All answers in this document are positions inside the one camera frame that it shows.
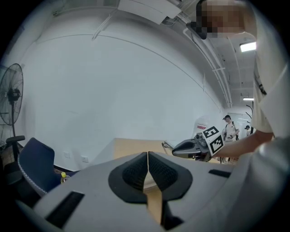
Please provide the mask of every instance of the electrical socket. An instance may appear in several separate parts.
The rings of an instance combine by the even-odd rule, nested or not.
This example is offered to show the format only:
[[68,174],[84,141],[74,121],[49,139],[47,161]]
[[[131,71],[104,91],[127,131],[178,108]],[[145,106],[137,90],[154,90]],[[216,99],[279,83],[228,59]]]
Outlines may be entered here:
[[64,155],[65,158],[68,158],[68,159],[71,158],[71,155],[70,155],[70,153],[68,151],[64,151],[63,155]]
[[88,163],[89,162],[88,157],[87,156],[82,156],[82,162]]

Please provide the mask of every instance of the fluorescent light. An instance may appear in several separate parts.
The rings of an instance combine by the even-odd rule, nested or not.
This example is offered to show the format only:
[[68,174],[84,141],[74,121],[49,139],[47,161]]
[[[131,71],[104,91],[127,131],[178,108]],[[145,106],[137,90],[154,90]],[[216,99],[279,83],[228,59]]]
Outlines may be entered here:
[[244,101],[253,101],[254,98],[253,97],[244,97],[243,100]]
[[251,50],[255,50],[256,49],[256,43],[252,42],[252,43],[244,43],[240,45],[241,47],[241,51],[246,52],[246,51],[251,51]]

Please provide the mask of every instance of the person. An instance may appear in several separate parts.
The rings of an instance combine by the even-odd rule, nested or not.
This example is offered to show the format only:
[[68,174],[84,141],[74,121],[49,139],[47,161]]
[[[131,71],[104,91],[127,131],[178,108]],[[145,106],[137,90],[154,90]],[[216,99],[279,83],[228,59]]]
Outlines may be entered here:
[[249,136],[251,134],[250,126],[246,125],[245,130],[246,130],[246,135]]
[[226,115],[223,119],[227,123],[222,131],[223,140],[226,143],[236,141],[237,134],[240,130],[235,127],[235,124],[229,115]]
[[255,133],[234,143],[226,143],[214,157],[239,157],[271,141],[271,126],[260,102],[283,74],[288,58],[281,49],[276,31],[250,3],[238,0],[200,0],[196,6],[197,22],[217,35],[249,33],[256,39],[254,73],[254,109],[251,120]]

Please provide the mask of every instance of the fan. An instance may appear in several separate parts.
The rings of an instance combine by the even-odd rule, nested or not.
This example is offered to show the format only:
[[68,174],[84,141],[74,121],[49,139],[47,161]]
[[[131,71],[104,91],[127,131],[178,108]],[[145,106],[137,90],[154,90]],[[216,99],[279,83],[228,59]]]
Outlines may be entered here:
[[0,82],[0,116],[4,123],[12,126],[14,137],[14,124],[20,113],[22,92],[23,73],[21,66],[15,63],[6,70]]

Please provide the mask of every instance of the white t-shirt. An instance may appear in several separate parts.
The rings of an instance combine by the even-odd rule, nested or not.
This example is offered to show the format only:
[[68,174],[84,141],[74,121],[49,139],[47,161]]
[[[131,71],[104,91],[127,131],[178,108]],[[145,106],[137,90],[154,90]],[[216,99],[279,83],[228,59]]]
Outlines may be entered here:
[[[268,93],[278,80],[287,64],[287,56],[281,51],[282,42],[272,25],[261,18],[259,12],[255,12],[257,26],[256,41],[256,67],[255,76],[259,76],[265,92]],[[254,109],[251,126],[259,131],[271,133],[271,126],[260,109],[260,102],[266,95],[262,93],[259,82],[254,79]]]
[[230,136],[233,135],[238,129],[235,123],[234,125],[231,122],[230,124],[227,124],[226,127],[223,129],[222,135],[225,136],[225,133],[227,134],[225,141],[236,141],[236,136],[230,138]]

